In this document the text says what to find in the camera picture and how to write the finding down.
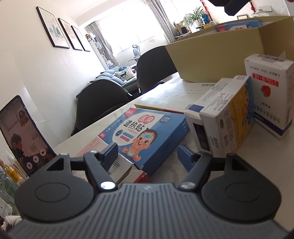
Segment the white red Hynaut box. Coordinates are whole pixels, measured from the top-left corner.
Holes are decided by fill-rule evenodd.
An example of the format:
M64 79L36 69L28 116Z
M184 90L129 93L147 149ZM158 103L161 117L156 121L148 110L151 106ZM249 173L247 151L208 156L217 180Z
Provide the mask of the white red Hynaut box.
M90 151L98 151L101 153L109 145L99 137L90 141L81 151L75 156L83 157L85 153ZM150 177L147 173L137 169L134 163L118 153L118 149L112 149L110 159L108 156L103 160L106 163L108 174L119 186L122 183L150 183Z

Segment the blue fever patch box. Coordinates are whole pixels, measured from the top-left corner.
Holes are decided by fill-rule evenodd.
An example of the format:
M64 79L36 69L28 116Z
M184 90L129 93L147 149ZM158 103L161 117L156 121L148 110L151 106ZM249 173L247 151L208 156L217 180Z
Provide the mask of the blue fever patch box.
M119 154L152 175L188 131L183 114L129 108L98 137L107 144L115 142Z
M241 20L235 22L228 22L216 27L218 32L230 31L230 30L240 30L261 27L262 23L260 20Z

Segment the small white blue medicine box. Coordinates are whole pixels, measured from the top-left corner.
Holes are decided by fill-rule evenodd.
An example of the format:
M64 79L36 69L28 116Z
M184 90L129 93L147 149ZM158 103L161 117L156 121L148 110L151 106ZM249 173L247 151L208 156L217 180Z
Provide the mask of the small white blue medicine box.
M184 112L192 137L199 151L210 153L215 157L224 157L226 148L222 145L220 134L216 130L214 116L202 114L219 93L236 78L222 78L215 83L204 95L190 105Z

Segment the white yellow medicine box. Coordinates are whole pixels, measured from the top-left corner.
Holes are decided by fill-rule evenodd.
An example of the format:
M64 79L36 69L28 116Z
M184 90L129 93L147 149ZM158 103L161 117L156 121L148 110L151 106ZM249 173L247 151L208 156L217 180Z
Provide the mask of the white yellow medicine box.
M254 97L251 77L237 75L217 98L202 111L214 116L216 130L220 134L226 154L237 152L254 122Z

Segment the black chair near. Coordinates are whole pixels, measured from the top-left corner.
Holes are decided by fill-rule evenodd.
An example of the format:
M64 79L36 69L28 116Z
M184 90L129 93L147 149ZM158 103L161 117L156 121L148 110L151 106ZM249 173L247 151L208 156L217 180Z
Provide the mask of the black chair near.
M87 85L77 98L76 120L71 135L77 134L133 99L126 89L106 79Z

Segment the black chair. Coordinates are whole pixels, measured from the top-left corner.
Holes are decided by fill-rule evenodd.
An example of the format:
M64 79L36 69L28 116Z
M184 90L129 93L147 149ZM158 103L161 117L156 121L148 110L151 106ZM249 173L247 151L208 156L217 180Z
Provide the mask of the black chair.
M126 89L106 79L87 85L77 98L76 120L71 135L77 134L133 99Z
M137 62L138 88L144 94L176 72L177 69L166 47L155 47L141 55Z

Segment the black smartphone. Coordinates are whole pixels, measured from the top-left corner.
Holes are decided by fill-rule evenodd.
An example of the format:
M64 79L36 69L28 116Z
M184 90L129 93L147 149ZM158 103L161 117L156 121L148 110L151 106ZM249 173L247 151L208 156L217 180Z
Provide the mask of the black smartphone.
M1 109L1 132L27 176L34 174L56 156L19 95Z

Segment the large white flat box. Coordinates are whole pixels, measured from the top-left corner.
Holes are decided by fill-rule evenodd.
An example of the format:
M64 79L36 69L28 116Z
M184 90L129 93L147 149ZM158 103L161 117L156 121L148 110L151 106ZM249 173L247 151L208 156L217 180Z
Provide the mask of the large white flat box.
M201 98L215 83L192 83L175 77L144 93L135 102L136 108L184 113L188 106Z

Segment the black chair far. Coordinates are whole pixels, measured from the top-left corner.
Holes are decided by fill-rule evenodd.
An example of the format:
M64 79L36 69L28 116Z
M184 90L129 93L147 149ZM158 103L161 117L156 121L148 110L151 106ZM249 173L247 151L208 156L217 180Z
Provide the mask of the black chair far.
M138 88L144 94L176 72L177 69L166 47L155 47L141 55L137 62Z

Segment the cardboard storage box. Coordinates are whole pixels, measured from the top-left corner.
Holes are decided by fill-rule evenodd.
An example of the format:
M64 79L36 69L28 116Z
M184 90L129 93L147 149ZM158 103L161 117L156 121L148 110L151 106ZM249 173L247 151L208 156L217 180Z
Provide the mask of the cardboard storage box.
M244 60L265 54L293 60L293 17L261 17L261 27L217 31L217 27L191 34L166 45L182 79L213 83L245 75Z

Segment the white strawberry medicine box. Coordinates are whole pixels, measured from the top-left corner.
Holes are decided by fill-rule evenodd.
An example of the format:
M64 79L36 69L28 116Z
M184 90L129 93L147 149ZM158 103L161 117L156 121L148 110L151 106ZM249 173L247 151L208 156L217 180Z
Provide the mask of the white strawberry medicine box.
M293 61L253 54L244 64L251 77L257 123L282 139L293 123Z

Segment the framed picture left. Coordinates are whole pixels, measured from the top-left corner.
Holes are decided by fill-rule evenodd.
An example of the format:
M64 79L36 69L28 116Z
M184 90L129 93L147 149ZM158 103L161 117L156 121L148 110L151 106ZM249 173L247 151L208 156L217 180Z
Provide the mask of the framed picture left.
M69 44L65 39L54 14L39 6L36 7L36 10L52 46L55 48L69 49Z

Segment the framed picture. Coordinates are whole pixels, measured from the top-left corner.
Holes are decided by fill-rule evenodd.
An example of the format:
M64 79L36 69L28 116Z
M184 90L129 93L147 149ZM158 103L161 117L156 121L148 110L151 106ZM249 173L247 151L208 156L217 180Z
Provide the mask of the framed picture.
M36 10L52 46L55 48L69 49L69 44L65 39L54 14L39 6L36 7Z
M72 48L74 50L82 51L83 50L82 45L79 42L79 40L77 39L73 29L71 28L71 25L61 18L58 18L58 20L59 20L59 23L61 24L63 31L65 32L65 35L67 36Z
M79 40L79 42L80 42L83 50L86 51L86 52L90 52L91 49L92 49L92 47L89 44L89 42L86 39L86 37L81 34L80 30L77 27L75 27L75 26L72 25L71 28L73 29L73 31L74 31L77 39Z

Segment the framed picture right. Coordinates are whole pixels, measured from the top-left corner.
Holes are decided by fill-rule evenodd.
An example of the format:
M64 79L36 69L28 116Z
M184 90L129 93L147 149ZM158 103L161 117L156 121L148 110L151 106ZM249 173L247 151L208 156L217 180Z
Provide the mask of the framed picture right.
M71 28L73 29L73 31L74 31L77 39L79 40L79 42L80 42L83 50L86 51L86 52L90 52L91 49L92 49L92 47L89 44L89 42L86 39L86 37L81 34L80 30L77 27L75 27L75 26L72 25Z

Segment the potted green plant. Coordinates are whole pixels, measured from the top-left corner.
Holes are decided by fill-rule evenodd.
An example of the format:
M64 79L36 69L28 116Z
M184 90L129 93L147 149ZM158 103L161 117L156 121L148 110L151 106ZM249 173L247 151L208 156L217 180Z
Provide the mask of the potted green plant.
M197 26L200 26L203 24L202 15L204 13L204 10L202 7L197 7L193 13L188 13L184 16L183 22L184 26L190 27L194 23L196 23Z

